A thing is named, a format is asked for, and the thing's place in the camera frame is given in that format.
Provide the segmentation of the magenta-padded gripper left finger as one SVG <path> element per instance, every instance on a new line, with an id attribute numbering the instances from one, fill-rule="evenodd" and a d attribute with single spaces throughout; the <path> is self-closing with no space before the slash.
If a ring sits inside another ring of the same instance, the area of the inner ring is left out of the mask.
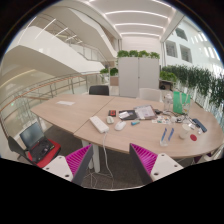
<path id="1" fill-rule="evenodd" d="M 81 185 L 92 156 L 93 146 L 89 144 L 66 157 L 57 156 L 44 167 L 44 170 L 76 185 Z"/>

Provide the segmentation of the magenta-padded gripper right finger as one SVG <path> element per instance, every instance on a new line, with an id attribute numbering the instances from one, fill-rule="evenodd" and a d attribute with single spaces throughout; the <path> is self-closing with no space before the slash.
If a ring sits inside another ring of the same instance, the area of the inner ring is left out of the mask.
<path id="1" fill-rule="evenodd" d="M 167 154 L 156 154 L 133 143 L 129 144 L 129 153 L 144 185 L 182 169 L 182 166 Z"/>

